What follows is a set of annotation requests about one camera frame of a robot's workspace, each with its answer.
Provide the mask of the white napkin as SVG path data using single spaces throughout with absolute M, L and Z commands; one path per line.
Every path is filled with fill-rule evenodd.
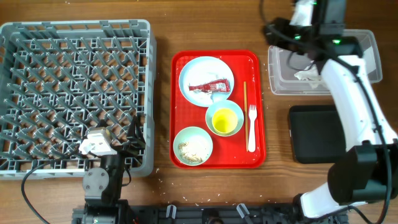
M 307 81 L 312 89 L 317 88 L 323 83 L 322 77 L 318 74 L 318 70 L 315 65 L 309 65 L 303 71 L 299 71 L 294 74 L 300 81 Z

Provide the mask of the light blue food bowl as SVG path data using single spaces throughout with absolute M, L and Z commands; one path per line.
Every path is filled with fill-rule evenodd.
M 175 136 L 172 148 L 180 163 L 189 167 L 199 166 L 210 158 L 213 141 L 204 129 L 190 126 Z

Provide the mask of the red ketchup sachet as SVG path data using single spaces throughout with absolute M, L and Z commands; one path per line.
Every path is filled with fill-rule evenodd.
M 229 81 L 227 79 L 219 79 L 208 83 L 204 83 L 202 85 L 189 86 L 188 89 L 190 91 L 199 90 L 203 92 L 222 92 L 222 93 L 227 93 L 230 92 L 231 90 Z

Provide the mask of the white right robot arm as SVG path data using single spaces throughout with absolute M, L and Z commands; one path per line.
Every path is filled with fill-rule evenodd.
M 328 180 L 299 195 L 300 215 L 318 221 L 360 205 L 397 197 L 397 133 L 381 111 L 369 79 L 363 50 L 344 24 L 320 20 L 309 26 L 283 18 L 266 22 L 267 43 L 313 60 L 342 122 L 346 154 L 328 171 Z

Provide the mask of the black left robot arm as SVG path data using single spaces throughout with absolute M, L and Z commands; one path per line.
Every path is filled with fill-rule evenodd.
M 134 157 L 138 150 L 146 147 L 140 121 L 134 116 L 127 131 L 127 144 L 112 146 L 112 136 L 105 128 L 106 122 L 88 132 L 79 150 L 82 154 L 93 154 L 100 158 L 99 167 L 88 170 L 83 177 L 85 206 L 82 211 L 74 210 L 72 223 L 138 223 L 127 200 L 121 199 L 124 173 L 131 180 L 131 173 L 125 163 L 127 157 Z

